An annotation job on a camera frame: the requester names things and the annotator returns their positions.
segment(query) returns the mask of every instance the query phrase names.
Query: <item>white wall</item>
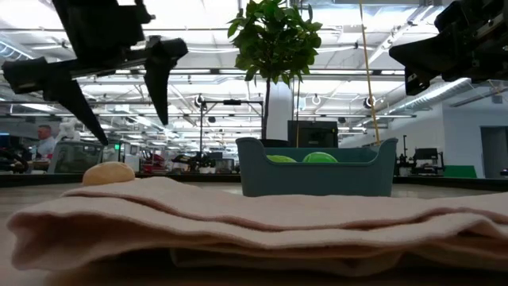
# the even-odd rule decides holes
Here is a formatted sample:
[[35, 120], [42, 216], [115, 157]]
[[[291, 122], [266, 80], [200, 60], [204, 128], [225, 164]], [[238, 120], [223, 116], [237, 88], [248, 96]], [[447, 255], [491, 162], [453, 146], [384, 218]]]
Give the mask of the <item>white wall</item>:
[[[442, 105], [433, 106], [430, 111], [419, 111], [415, 113], [416, 118], [400, 118], [390, 123], [389, 129], [379, 130], [379, 139], [397, 138], [397, 156], [404, 153], [403, 135], [407, 135], [406, 147], [407, 156], [414, 155], [416, 148], [437, 148], [445, 150], [445, 128], [443, 124]], [[375, 142], [375, 131], [368, 130], [368, 135], [354, 136], [344, 139], [340, 148], [359, 147]]]
[[508, 104], [492, 106], [483, 99], [464, 107], [445, 108], [444, 131], [446, 152], [444, 160], [450, 165], [473, 165], [476, 175], [484, 178], [481, 127], [508, 126]]

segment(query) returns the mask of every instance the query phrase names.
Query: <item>door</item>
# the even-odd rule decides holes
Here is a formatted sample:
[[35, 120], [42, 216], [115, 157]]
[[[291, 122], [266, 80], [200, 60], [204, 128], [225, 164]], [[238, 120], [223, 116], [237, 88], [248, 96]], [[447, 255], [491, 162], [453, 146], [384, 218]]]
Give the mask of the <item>door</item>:
[[501, 179], [499, 173], [508, 168], [506, 127], [482, 127], [481, 132], [485, 178]]

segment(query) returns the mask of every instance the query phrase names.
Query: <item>teal basket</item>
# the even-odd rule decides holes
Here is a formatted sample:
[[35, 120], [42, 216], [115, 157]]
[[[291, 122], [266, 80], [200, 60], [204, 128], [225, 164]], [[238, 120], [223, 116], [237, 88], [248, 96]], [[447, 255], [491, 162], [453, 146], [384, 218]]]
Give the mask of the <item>teal basket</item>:
[[[397, 139], [381, 146], [337, 148], [264, 148], [255, 138], [237, 139], [243, 194], [390, 196]], [[275, 163], [267, 155], [302, 162], [314, 152], [332, 155], [339, 163]]]

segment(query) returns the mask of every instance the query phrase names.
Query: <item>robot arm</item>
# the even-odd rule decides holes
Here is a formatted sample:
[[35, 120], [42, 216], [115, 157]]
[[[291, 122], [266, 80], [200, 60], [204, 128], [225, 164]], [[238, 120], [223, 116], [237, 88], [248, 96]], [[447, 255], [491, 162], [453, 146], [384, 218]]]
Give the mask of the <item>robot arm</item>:
[[16, 94], [43, 91], [44, 100], [57, 101], [71, 111], [104, 145], [104, 130], [75, 80], [85, 75], [113, 75], [118, 69], [144, 65], [144, 81], [163, 125], [167, 125], [167, 80], [187, 46], [181, 39], [151, 37], [144, 50], [132, 50], [145, 41], [142, 24], [154, 17], [142, 0], [118, 5], [117, 0], [53, 0], [76, 60], [48, 63], [45, 58], [5, 62], [4, 78]]
[[56, 142], [63, 140], [65, 137], [71, 141], [79, 141], [81, 136], [79, 135], [79, 131], [75, 130], [75, 126], [78, 123], [78, 120], [75, 118], [68, 120], [67, 118], [63, 119], [63, 122], [60, 123], [60, 131], [56, 136]]
[[408, 95], [424, 91], [439, 75], [449, 82], [508, 79], [508, 1], [454, 1], [434, 25], [436, 37], [390, 49], [406, 67]]

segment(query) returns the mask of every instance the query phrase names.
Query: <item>folded towel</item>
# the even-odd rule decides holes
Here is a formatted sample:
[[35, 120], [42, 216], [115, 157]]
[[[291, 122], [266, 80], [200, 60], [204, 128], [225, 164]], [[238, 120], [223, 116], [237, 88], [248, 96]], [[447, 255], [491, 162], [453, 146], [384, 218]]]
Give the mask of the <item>folded towel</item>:
[[81, 187], [8, 221], [18, 269], [62, 270], [135, 249], [177, 266], [309, 269], [366, 276], [405, 253], [508, 270], [508, 194], [446, 199], [247, 198], [167, 178]]

